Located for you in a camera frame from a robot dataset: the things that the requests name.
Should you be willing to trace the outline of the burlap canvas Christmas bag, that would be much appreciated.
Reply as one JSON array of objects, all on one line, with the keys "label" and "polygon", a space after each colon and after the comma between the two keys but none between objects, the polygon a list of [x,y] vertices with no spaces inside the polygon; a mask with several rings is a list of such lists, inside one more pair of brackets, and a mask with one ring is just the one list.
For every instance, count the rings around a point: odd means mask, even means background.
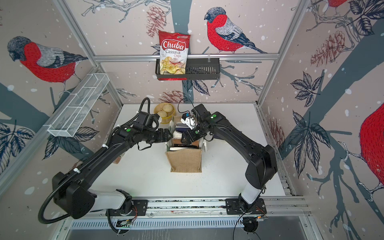
[{"label": "burlap canvas Christmas bag", "polygon": [[191,144],[199,146],[199,149],[183,149],[170,152],[169,147],[182,144],[181,134],[175,131],[176,123],[181,123],[181,117],[173,116],[170,121],[168,129],[173,134],[173,138],[166,143],[166,157],[171,166],[171,173],[201,173],[203,151],[208,150],[207,141],[199,139]]}]

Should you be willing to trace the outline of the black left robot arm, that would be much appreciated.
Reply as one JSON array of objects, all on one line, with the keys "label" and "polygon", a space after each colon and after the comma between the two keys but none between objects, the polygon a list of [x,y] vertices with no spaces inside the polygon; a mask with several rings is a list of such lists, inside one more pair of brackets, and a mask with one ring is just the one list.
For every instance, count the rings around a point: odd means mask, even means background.
[{"label": "black left robot arm", "polygon": [[92,184],[120,155],[140,142],[149,145],[166,143],[172,134],[168,129],[154,129],[142,126],[122,125],[116,127],[103,145],[85,163],[80,164],[67,174],[57,173],[53,180],[53,191],[39,211],[39,221],[44,219],[45,207],[50,201],[62,208],[66,215],[79,219],[87,213],[99,210],[120,210],[129,214],[133,209],[132,196],[123,190],[97,192],[91,190]]}]

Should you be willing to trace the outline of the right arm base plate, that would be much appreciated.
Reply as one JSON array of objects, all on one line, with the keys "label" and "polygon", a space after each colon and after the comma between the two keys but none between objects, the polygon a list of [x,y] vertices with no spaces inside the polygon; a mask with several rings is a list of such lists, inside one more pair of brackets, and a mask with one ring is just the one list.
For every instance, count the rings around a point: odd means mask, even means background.
[{"label": "right arm base plate", "polygon": [[242,198],[225,199],[227,215],[265,215],[267,213],[265,202],[258,198],[252,204],[248,204]]}]

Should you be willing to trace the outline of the white-paged book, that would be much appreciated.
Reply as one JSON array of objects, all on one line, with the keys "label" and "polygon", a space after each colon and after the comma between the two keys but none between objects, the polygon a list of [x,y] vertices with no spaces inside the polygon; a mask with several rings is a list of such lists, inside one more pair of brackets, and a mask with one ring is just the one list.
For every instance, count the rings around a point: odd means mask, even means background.
[{"label": "white-paged book", "polygon": [[169,147],[169,151],[170,151],[170,152],[180,151],[180,150],[183,150],[183,149],[199,149],[199,146],[195,146],[195,145],[184,145],[184,144],[175,144],[175,145],[173,145],[172,147]]}]

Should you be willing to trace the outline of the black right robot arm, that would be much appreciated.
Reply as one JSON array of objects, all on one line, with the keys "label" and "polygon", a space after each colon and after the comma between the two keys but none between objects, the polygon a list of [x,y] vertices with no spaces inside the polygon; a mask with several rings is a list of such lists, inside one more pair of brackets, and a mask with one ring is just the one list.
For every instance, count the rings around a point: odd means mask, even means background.
[{"label": "black right robot arm", "polygon": [[266,183],[278,172],[274,148],[251,140],[223,114],[211,114],[203,105],[193,108],[192,113],[197,118],[197,123],[191,130],[182,133],[182,143],[192,144],[207,134],[213,134],[233,147],[248,163],[245,172],[248,183],[239,195],[239,204],[244,210],[250,209],[260,198]]}]

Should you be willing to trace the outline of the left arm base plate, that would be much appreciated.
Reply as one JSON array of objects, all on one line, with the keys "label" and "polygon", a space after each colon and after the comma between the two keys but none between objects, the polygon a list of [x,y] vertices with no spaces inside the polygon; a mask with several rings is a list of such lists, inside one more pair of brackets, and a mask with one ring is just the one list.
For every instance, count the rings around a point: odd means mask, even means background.
[{"label": "left arm base plate", "polygon": [[141,217],[146,215],[148,203],[148,200],[125,201],[119,209],[108,209],[106,213],[108,213],[110,217]]}]

